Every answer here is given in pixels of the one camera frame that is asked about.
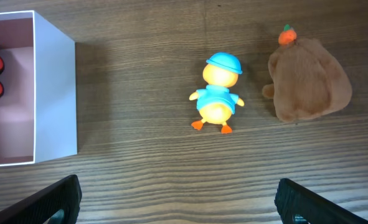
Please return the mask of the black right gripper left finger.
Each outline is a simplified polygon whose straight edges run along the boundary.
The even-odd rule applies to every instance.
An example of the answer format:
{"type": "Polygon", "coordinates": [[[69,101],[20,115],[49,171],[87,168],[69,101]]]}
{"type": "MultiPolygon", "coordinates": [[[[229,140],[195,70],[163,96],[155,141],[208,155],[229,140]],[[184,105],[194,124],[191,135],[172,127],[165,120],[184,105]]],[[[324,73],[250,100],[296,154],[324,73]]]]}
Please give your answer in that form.
{"type": "Polygon", "coordinates": [[[20,202],[0,211],[0,224],[75,224],[82,190],[77,175],[64,177],[20,202]]]}

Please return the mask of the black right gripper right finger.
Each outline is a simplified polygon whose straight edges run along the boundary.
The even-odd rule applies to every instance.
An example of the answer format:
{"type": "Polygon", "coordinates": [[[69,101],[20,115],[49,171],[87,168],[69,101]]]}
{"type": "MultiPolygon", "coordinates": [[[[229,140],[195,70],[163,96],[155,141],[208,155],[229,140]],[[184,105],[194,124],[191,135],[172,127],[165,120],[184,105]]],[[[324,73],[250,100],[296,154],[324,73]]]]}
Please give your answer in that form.
{"type": "Polygon", "coordinates": [[[368,224],[368,220],[286,178],[279,181],[274,203],[283,224],[368,224]]]}

